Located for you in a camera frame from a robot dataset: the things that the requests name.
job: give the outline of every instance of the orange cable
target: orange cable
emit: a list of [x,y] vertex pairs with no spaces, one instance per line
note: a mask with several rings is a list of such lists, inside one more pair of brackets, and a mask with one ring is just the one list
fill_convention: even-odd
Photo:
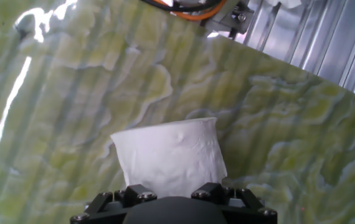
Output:
[[[164,4],[167,6],[167,4],[165,2],[163,2],[162,0],[153,0],[153,1]],[[207,13],[198,15],[198,16],[188,15],[183,12],[173,12],[173,13],[175,13],[177,16],[179,16],[181,18],[188,19],[190,21],[199,21],[199,20],[203,20],[203,19],[208,19],[211,16],[215,15],[217,12],[219,12],[219,10],[222,9],[222,7],[226,1],[227,0],[221,0],[221,2],[213,10],[211,10]]]

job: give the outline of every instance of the tissue paper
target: tissue paper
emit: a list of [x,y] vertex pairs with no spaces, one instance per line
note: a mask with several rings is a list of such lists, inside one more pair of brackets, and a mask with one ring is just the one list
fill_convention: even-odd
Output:
[[142,184],[159,198],[190,197],[227,176],[216,118],[191,119],[112,134],[126,185]]
[[301,0],[266,0],[272,6],[276,6],[278,2],[281,2],[283,6],[292,9],[302,4]]

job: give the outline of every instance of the metal bracket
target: metal bracket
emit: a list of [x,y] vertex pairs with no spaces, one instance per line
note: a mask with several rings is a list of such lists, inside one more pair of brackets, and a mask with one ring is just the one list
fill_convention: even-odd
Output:
[[246,33],[254,11],[248,8],[249,0],[228,0],[222,9],[205,24],[211,31]]

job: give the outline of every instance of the toilet paper roll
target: toilet paper roll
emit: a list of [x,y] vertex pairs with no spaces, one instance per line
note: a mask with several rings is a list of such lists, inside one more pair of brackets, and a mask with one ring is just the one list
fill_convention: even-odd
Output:
[[159,198],[190,197],[227,176],[217,142],[217,118],[178,121],[112,134],[126,185],[142,184]]

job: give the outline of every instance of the marble pattern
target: marble pattern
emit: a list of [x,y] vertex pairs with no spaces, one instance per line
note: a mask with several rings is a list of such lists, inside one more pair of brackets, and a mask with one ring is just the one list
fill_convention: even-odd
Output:
[[138,0],[0,0],[0,223],[67,223],[124,187],[110,134],[208,116],[225,184],[355,223],[355,94]]

